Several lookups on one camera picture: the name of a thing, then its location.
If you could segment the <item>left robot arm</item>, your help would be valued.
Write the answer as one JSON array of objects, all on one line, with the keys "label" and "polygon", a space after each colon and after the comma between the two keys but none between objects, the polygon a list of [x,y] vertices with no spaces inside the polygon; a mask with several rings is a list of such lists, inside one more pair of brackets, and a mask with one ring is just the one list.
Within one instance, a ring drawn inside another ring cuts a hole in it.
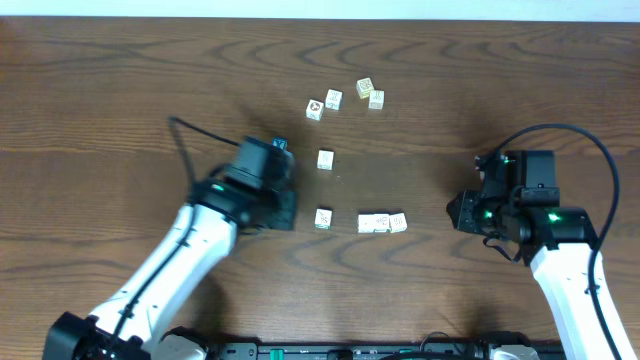
[{"label": "left robot arm", "polygon": [[292,230],[293,165],[286,150],[242,145],[232,163],[193,183],[165,238],[116,293],[85,318],[65,312],[56,320],[44,358],[208,358],[207,343],[168,327],[245,229]]}]

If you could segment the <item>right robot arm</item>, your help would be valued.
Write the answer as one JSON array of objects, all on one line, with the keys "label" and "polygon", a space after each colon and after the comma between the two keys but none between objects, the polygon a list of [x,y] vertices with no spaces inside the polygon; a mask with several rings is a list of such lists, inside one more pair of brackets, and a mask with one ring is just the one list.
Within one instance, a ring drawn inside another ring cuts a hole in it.
[{"label": "right robot arm", "polygon": [[594,226],[584,209],[560,204],[553,153],[489,154],[476,168],[481,189],[459,193],[446,207],[454,228],[483,236],[487,247],[518,245],[511,259],[531,269],[567,358],[635,358],[594,252]]}]

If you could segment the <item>green edged wooden block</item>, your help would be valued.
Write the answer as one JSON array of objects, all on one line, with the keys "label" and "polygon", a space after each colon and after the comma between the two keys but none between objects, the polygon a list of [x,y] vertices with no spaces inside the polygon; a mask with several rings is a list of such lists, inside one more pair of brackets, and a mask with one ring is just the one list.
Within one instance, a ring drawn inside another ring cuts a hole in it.
[{"label": "green edged wooden block", "polygon": [[376,216],[374,214],[359,214],[357,225],[359,233],[373,233],[376,228]]}]

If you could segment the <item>wooden O block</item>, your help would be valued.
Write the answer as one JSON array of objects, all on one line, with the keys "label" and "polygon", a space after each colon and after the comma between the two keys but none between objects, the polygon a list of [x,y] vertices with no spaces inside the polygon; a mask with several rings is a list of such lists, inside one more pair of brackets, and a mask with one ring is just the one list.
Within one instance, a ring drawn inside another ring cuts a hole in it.
[{"label": "wooden O block", "polygon": [[392,233],[404,232],[407,230],[407,220],[404,213],[391,214],[389,216],[390,231]]}]

